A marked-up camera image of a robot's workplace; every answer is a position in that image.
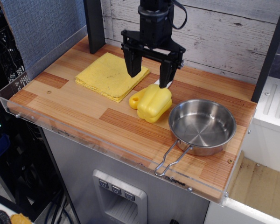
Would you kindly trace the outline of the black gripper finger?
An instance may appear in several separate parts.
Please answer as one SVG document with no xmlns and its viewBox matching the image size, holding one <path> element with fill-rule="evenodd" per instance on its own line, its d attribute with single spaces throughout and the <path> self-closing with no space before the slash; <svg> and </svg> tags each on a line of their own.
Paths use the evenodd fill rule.
<svg viewBox="0 0 280 224">
<path fill-rule="evenodd" d="M 141 71 L 142 56 L 128 45 L 123 46 L 123 52 L 127 72 L 130 77 L 135 77 Z"/>
<path fill-rule="evenodd" d="M 161 62 L 159 83 L 160 88 L 167 87 L 168 83 L 174 79 L 177 68 L 177 65 L 172 61 L 164 60 Z"/>
</svg>

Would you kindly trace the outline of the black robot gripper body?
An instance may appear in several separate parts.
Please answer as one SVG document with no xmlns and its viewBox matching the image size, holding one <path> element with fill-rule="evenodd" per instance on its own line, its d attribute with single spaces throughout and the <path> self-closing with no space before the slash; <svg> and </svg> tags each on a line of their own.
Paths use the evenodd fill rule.
<svg viewBox="0 0 280 224">
<path fill-rule="evenodd" d="M 136 49 L 142 57 L 162 62 L 172 61 L 178 67 L 183 66 L 182 55 L 185 48 L 171 38 L 172 30 L 178 29 L 174 24 L 174 7 L 138 7 L 140 30 L 123 30 L 122 50 L 124 45 Z"/>
</svg>

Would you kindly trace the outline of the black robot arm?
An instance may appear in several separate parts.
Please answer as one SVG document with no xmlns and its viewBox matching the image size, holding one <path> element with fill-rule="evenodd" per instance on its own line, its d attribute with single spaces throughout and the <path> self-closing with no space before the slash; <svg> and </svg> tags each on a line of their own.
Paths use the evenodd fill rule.
<svg viewBox="0 0 280 224">
<path fill-rule="evenodd" d="M 122 50 L 127 72 L 135 77 L 141 70 L 142 58 L 160 62 L 159 87 L 173 81 L 177 69 L 183 67 L 186 49 L 172 40 L 174 8 L 185 7 L 176 0 L 142 0 L 138 7 L 139 31 L 123 30 Z"/>
</svg>

